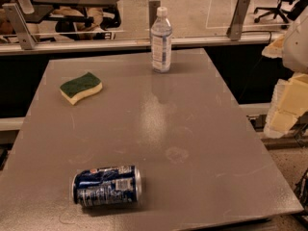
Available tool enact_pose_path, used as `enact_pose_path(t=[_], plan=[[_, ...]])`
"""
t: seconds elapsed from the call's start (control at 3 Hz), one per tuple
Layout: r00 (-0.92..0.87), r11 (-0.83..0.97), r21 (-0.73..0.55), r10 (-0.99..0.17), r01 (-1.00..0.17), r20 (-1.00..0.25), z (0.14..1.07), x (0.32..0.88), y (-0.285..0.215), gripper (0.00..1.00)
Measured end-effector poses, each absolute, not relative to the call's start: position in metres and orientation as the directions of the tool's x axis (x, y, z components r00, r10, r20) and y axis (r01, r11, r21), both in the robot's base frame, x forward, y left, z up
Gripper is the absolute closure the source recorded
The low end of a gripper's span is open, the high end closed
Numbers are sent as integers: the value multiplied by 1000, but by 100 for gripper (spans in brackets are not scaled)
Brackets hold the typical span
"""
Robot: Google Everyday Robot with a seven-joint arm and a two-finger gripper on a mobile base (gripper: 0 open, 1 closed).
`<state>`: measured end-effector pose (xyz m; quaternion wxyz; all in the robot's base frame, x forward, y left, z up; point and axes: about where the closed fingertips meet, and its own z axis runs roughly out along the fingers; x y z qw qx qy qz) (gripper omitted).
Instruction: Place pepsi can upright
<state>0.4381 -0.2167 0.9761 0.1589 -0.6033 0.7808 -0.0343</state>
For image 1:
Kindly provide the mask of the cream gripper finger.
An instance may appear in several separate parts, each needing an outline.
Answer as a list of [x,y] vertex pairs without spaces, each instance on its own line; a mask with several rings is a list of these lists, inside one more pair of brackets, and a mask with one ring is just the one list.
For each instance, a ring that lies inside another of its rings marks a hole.
[[267,58],[281,58],[282,57],[282,49],[284,44],[285,36],[282,35],[276,40],[274,40],[272,43],[270,43],[268,46],[266,46],[263,51],[262,55]]
[[264,134],[279,139],[308,111],[308,75],[295,73],[289,80],[279,79],[274,87]]

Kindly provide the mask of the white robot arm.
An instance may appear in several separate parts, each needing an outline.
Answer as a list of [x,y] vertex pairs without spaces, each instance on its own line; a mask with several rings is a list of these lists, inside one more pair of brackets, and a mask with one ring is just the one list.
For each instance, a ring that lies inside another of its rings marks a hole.
[[308,8],[291,24],[287,33],[262,51],[268,58],[281,58],[294,74],[279,79],[274,87],[264,133],[272,139],[286,135],[308,111]]

